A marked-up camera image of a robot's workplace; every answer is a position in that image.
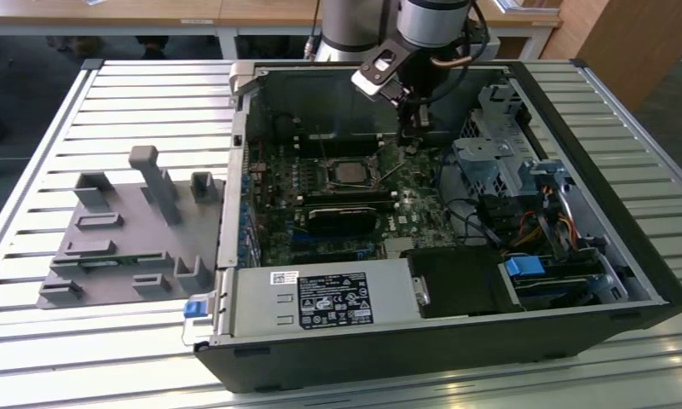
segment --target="white label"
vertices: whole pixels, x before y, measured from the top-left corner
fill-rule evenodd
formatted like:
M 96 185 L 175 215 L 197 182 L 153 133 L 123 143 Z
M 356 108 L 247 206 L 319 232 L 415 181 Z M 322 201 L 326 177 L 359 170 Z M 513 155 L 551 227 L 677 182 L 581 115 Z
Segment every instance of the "white label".
M 271 273 L 271 284 L 295 284 L 298 282 L 296 271 L 274 271 Z
M 215 24 L 215 20 L 181 19 L 181 24 Z

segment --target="black cable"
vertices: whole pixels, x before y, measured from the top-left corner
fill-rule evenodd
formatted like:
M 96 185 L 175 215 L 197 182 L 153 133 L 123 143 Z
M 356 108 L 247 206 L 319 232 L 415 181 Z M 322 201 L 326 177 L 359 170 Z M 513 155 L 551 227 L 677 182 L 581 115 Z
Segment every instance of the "black cable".
M 449 203 L 453 203 L 457 200 L 465 200 L 465 199 L 453 199 L 453 200 L 449 201 Z M 465 235 L 457 236 L 459 239 L 463 239 L 463 243 L 462 243 L 463 245 L 466 245 L 467 239 L 487 239 L 487 236 L 485 236 L 485 235 L 482 235 L 482 236 L 470 236 L 470 229 L 469 229 L 469 227 L 470 227 L 470 218 L 473 216 L 477 216 L 477 215 L 478 215 L 478 212 L 474 211 L 470 215 L 467 215 L 465 217 L 465 222 L 463 222 L 465 223 Z
M 473 205 L 473 206 L 477 206 L 478 205 L 478 200 L 475 199 L 470 199 L 470 198 L 457 198 L 457 199 L 453 199 L 447 202 L 447 205 L 451 205 L 453 203 L 455 202 L 465 202 L 466 204 L 469 205 Z
M 438 195 L 441 196 L 441 202 L 445 205 L 445 200 L 442 200 L 441 194 L 441 178 L 442 178 L 442 167 L 445 166 L 445 159 L 453 153 L 453 147 L 446 148 L 441 152 L 441 162 L 437 166 L 437 172 L 434 173 L 434 186 L 437 187 Z
M 490 31 L 487 30 L 487 20 L 486 20 L 485 15 L 482 14 L 482 10 L 479 9 L 477 0 L 471 2 L 471 6 L 473 6 L 473 9 L 475 10 L 475 14 L 478 15 L 479 24 L 482 25 L 482 29 L 483 29 L 483 38 L 482 38 L 482 42 L 479 44 L 479 49 L 475 52 L 475 55 L 471 57 L 471 63 L 473 63 L 486 52 L 487 43 L 490 42 Z M 470 27 L 467 26 L 467 24 L 465 24 L 465 28 L 463 28 L 463 40 L 465 40 L 465 42 L 463 42 L 463 56 L 470 55 L 470 48 L 471 48 L 470 36 L 471 36 Z M 442 90 L 442 92 L 438 93 L 438 95 L 433 95 L 429 98 L 417 98 L 417 99 L 407 100 L 404 102 L 404 104 L 412 105 L 412 106 L 414 105 L 429 105 L 433 102 L 439 101 L 442 98 L 445 98 L 449 95 L 450 92 L 453 92 L 453 90 L 457 89 L 459 84 L 463 82 L 469 69 L 470 69 L 470 64 L 463 67 L 463 69 L 459 72 L 459 75 L 457 76 L 455 81 L 453 83 L 449 83 L 449 87 L 445 88 Z
M 314 12 L 314 25 L 311 26 L 311 37 L 316 33 L 318 9 L 320 8 L 320 0 L 316 0 L 316 11 Z
M 475 61 L 486 52 L 487 43 L 490 43 L 490 31 L 487 30 L 487 20 L 486 16 L 482 14 L 482 10 L 479 9 L 478 2 L 473 2 L 473 9 L 475 10 L 475 14 L 479 18 L 479 25 L 482 26 L 482 43 L 479 44 L 479 49 L 475 55 L 473 56 L 473 61 Z
M 467 215 L 467 217 L 463 217 L 459 213 L 457 213 L 453 209 L 450 209 L 449 206 L 446 207 L 446 210 L 449 211 L 450 215 L 457 220 L 459 220 L 462 223 L 465 223 L 466 228 L 467 228 L 467 226 L 473 227 L 475 230 L 478 230 L 478 232 L 481 234 L 483 234 L 486 236 L 487 239 L 490 239 L 490 241 L 493 241 L 498 245 L 498 247 L 505 246 L 505 243 L 502 242 L 501 238 L 495 235 L 495 233 L 493 233 L 493 231 L 489 228 L 486 228 L 485 226 L 479 225 L 478 223 L 470 221 L 470 217 L 475 213 L 471 213 L 470 215 Z

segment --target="slotted metal platform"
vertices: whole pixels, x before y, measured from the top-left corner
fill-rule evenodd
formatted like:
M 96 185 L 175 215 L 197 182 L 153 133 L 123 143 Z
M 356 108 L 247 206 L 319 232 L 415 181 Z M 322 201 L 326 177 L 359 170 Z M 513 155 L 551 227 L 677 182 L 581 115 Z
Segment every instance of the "slotted metal platform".
M 230 61 L 107 61 L 83 70 L 0 215 L 0 407 L 652 407 L 682 404 L 682 315 L 577 358 L 278 394 L 223 389 L 181 340 L 183 301 L 35 309 L 84 170 L 137 182 L 161 151 L 172 179 L 224 177 Z M 682 280 L 682 172 L 587 69 L 526 64 Z M 555 148 L 541 129 L 541 145 Z M 196 328 L 199 337 L 209 328 Z M 328 351 L 351 354 L 352 351 Z

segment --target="yellow wire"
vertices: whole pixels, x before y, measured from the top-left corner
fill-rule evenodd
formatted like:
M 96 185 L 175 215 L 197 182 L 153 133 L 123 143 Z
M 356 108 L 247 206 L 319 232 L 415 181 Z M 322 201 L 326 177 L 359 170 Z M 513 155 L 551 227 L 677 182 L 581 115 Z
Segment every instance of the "yellow wire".
M 558 220 L 561 222 L 563 222 L 566 224 L 566 227 L 569 228 L 569 241 L 571 242 L 571 246 L 575 249 L 577 248 L 577 239 L 575 239 L 577 231 L 573 227 L 573 223 L 569 219 L 566 219 L 563 217 L 559 217 Z
M 513 247 L 518 247 L 519 245 L 525 244 L 530 240 L 535 238 L 541 234 L 541 227 L 537 227 L 514 245 Z

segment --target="regulatory symbols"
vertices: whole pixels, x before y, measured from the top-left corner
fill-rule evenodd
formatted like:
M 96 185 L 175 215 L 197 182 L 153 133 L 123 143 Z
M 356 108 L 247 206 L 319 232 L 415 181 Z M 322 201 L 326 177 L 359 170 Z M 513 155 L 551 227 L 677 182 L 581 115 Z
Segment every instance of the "regulatory symbols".
M 334 303 L 331 302 L 331 297 L 320 297 L 316 298 L 316 309 L 331 309 L 334 308 Z
M 312 311 L 315 308 L 314 308 L 314 300 L 310 299 L 310 298 L 306 298 L 300 304 L 300 309 L 303 311 Z

